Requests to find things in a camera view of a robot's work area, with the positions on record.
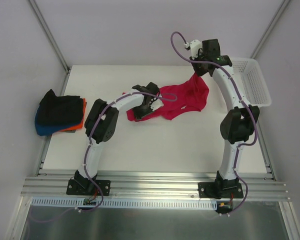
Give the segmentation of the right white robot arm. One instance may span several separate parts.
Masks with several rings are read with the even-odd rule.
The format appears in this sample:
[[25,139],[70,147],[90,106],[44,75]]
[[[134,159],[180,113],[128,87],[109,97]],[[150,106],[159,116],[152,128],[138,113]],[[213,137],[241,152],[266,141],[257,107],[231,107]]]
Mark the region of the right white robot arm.
[[235,81],[233,63],[229,56],[221,55],[219,41],[193,40],[189,43],[190,60],[196,74],[209,74],[219,87],[227,108],[227,115],[220,124],[224,139],[222,162],[213,183],[208,183],[203,192],[215,199],[228,198],[241,188],[237,168],[243,147],[251,135],[256,136],[256,122],[260,110],[244,97]]

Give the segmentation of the pink t shirt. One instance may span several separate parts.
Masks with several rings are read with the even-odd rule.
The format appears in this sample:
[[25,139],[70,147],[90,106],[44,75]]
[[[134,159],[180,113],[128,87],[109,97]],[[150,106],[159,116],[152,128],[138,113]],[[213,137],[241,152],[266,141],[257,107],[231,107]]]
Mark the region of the pink t shirt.
[[163,117],[166,120],[173,120],[177,116],[187,112],[200,112],[206,104],[209,95],[209,88],[204,80],[194,73],[189,80],[179,85],[168,85],[159,88],[160,94],[177,97],[176,101],[163,101],[164,106],[146,116],[142,120],[136,120],[133,109],[126,112],[127,119],[131,122],[146,121],[156,117]]

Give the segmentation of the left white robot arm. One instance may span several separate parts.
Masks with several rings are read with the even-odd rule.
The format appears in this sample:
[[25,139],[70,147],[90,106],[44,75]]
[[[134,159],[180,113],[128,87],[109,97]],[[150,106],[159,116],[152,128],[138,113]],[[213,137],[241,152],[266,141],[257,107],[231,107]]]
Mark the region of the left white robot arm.
[[160,89],[153,82],[147,86],[135,85],[113,101],[99,98],[94,102],[84,123],[87,149],[82,165],[74,174],[77,187],[83,194],[94,191],[95,182],[92,179],[98,174],[104,143],[114,135],[119,114],[132,110],[134,119],[141,121],[162,106]]

